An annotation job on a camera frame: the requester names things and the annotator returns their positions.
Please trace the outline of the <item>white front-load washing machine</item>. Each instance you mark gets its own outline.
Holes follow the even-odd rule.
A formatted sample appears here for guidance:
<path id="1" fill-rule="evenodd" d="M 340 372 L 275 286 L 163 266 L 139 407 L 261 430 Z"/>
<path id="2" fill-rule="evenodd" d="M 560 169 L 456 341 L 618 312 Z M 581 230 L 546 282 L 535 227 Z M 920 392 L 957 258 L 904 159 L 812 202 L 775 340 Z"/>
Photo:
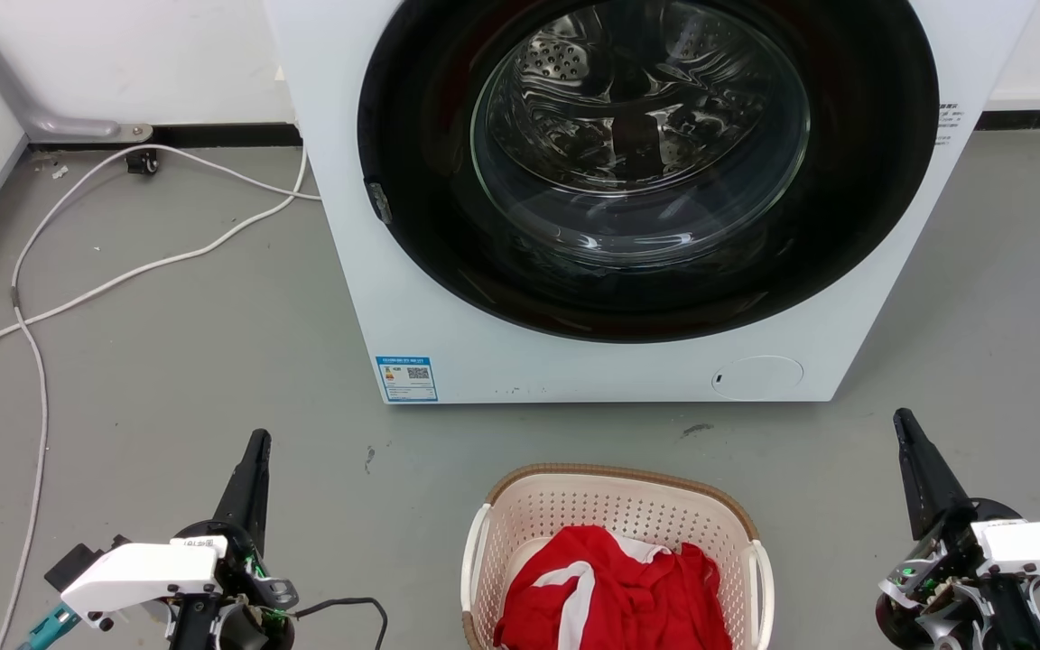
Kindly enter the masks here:
<path id="1" fill-rule="evenodd" d="M 711 387 L 720 367 L 773 355 L 804 370 L 794 392 L 773 402 L 829 402 L 1037 5 L 916 2 L 937 42 L 938 131 L 919 193 L 890 235 L 816 296 L 766 320 L 697 339 L 614 344 L 549 336 L 470 307 L 423 272 L 376 217 L 359 156 L 359 96 L 404 0 L 264 0 L 381 398 L 387 402 L 375 357 L 427 357 L 439 402 L 418 404 L 729 402 Z"/>

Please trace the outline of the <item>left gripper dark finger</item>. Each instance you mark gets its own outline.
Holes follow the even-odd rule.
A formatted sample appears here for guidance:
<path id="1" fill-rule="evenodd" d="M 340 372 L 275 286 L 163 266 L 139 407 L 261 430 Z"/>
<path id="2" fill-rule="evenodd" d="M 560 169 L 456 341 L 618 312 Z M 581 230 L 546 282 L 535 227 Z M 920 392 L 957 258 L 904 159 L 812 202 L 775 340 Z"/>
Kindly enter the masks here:
<path id="1" fill-rule="evenodd" d="M 271 488 L 271 449 L 270 432 L 252 432 L 245 450 L 248 468 L 245 530 L 251 535 L 255 549 L 261 555 L 265 554 L 265 521 L 267 521 L 269 488 Z"/>
<path id="2" fill-rule="evenodd" d="M 231 477 L 224 489 L 218 506 L 213 515 L 214 521 L 219 521 L 243 528 L 246 532 L 248 514 L 248 468 L 246 448 L 239 464 L 234 468 Z"/>

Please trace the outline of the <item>left gripper body black round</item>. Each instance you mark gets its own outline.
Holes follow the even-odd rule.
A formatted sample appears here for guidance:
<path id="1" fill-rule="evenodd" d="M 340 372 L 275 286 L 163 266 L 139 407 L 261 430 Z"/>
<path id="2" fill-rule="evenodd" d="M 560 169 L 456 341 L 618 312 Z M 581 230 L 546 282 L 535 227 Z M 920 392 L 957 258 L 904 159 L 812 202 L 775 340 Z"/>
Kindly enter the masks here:
<path id="1" fill-rule="evenodd" d="M 265 567 L 259 531 L 255 524 L 211 519 L 173 536 L 172 544 L 214 544 L 216 563 L 199 591 L 166 598 L 168 650 L 293 650 L 288 610 L 298 604 L 298 592 Z"/>

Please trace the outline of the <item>red and white garment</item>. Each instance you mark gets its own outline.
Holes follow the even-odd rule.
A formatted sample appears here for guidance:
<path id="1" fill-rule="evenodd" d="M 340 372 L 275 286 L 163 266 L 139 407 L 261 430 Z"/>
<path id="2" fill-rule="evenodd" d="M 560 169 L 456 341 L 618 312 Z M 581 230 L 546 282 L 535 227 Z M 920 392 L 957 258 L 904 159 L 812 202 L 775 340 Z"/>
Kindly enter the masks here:
<path id="1" fill-rule="evenodd" d="M 525 560 L 491 627 L 498 650 L 733 650 L 719 565 L 696 544 L 563 528 Z"/>

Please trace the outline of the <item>round black glass washer door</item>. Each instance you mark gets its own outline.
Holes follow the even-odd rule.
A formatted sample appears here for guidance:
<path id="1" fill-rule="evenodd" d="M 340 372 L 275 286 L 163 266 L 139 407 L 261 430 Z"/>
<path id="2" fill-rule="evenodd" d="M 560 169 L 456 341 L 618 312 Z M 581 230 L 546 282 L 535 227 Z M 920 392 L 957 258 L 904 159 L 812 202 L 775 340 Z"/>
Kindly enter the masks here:
<path id="1" fill-rule="evenodd" d="M 904 217 L 933 161 L 940 75 L 916 0 L 699 0 L 791 57 L 812 111 L 808 155 L 768 213 L 675 265 L 614 268 L 541 246 L 495 209 L 469 152 L 488 75 L 553 18 L 602 0 L 404 0 L 360 90 L 365 185 L 392 238 L 488 316 L 549 336 L 646 344 L 714 336 L 816 296 Z"/>

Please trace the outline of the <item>steel washer drum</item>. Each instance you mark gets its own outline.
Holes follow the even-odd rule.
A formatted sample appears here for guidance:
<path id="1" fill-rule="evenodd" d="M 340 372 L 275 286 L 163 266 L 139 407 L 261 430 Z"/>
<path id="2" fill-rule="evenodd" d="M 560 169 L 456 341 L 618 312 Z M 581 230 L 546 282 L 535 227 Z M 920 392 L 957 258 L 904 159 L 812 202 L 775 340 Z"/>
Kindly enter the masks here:
<path id="1" fill-rule="evenodd" d="M 478 94 L 480 189 L 521 233 L 614 268 L 675 265 L 764 217 L 808 155 L 791 57 L 699 0 L 602 0 L 547 23 Z"/>

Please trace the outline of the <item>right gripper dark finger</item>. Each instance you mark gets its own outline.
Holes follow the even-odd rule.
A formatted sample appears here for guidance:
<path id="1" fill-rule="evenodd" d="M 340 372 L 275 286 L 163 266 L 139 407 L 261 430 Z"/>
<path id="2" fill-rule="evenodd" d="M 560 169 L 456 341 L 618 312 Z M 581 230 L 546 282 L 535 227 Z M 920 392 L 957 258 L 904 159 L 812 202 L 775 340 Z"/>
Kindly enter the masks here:
<path id="1" fill-rule="evenodd" d="M 925 435 L 914 413 L 899 408 L 893 414 L 898 439 L 898 460 L 906 498 L 909 530 L 920 542 L 945 509 L 940 452 Z"/>
<path id="2" fill-rule="evenodd" d="M 940 462 L 940 469 L 938 470 L 941 472 L 942 491 L 945 494 L 945 509 L 942 511 L 940 518 L 933 523 L 932 528 L 941 522 L 945 522 L 954 528 L 964 528 L 971 521 L 971 515 L 974 514 L 974 506 L 971 505 L 969 495 L 962 488 L 961 482 L 954 476 L 948 462 L 945 461 L 941 453 L 938 457 L 938 462 Z"/>

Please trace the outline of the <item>round white filter cover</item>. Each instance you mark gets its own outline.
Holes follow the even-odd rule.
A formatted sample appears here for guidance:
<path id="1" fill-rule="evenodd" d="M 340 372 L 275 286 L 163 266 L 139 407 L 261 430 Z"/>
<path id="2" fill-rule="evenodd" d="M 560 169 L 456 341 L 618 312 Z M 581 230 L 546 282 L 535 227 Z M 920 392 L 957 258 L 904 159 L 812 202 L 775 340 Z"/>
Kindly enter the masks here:
<path id="1" fill-rule="evenodd" d="M 795 359 L 762 355 L 720 367 L 711 387 L 731 402 L 773 402 L 791 394 L 803 376 L 803 367 Z"/>

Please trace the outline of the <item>right gripper body black round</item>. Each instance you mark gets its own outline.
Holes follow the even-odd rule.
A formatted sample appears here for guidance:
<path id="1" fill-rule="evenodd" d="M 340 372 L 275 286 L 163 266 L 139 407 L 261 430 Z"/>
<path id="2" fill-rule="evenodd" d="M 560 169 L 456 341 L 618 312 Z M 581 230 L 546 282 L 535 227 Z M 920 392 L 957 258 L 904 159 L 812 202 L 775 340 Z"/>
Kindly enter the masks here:
<path id="1" fill-rule="evenodd" d="M 982 552 L 970 529 L 1028 519 L 991 499 L 971 505 L 966 527 L 937 524 L 880 583 L 877 624 L 898 650 L 1040 650 L 1040 580 L 977 575 Z"/>

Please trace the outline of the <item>blue energy label sticker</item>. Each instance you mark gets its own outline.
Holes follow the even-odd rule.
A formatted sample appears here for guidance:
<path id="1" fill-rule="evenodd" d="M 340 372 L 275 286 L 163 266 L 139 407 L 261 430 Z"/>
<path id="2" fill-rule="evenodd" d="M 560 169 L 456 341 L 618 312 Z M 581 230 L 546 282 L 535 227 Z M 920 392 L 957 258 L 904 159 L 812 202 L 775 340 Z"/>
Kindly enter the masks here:
<path id="1" fill-rule="evenodd" d="M 439 402 L 428 357 L 375 357 L 375 362 L 387 402 Z"/>

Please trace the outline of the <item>cream perforated laundry basket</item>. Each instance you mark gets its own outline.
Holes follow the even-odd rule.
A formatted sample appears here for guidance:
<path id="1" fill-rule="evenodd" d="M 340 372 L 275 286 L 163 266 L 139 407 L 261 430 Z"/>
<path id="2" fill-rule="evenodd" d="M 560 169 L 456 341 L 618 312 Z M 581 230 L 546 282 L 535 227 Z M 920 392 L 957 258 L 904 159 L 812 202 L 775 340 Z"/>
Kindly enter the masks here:
<path id="1" fill-rule="evenodd" d="M 534 464 L 496 483 L 470 524 L 460 571 L 469 650 L 495 650 L 506 589 L 561 528 L 595 525 L 678 550 L 696 544 L 720 571 L 718 598 L 733 650 L 769 650 L 775 573 L 747 511 L 716 487 L 648 470 Z"/>

